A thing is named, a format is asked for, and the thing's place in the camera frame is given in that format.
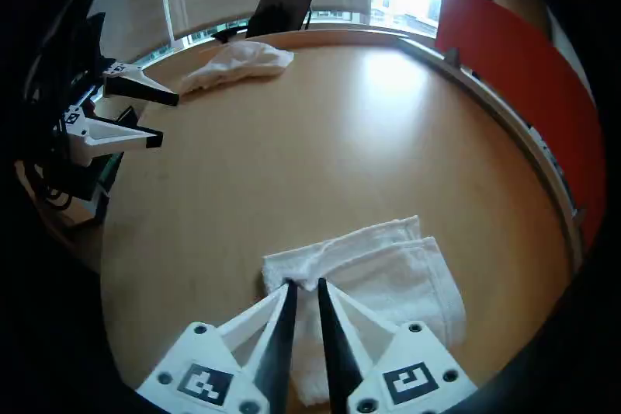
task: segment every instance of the wooden table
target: wooden table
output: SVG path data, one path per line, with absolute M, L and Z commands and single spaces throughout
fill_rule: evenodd
M 217 325 L 257 301 L 264 255 L 417 214 L 463 295 L 467 340 L 452 353 L 485 382 L 571 276 L 535 169 L 473 96 L 402 51 L 296 52 L 278 78 L 141 117 L 164 144 L 125 155 L 101 266 L 123 379 L 137 387 L 189 322 Z M 208 54 L 188 50 L 150 74 L 174 86 Z

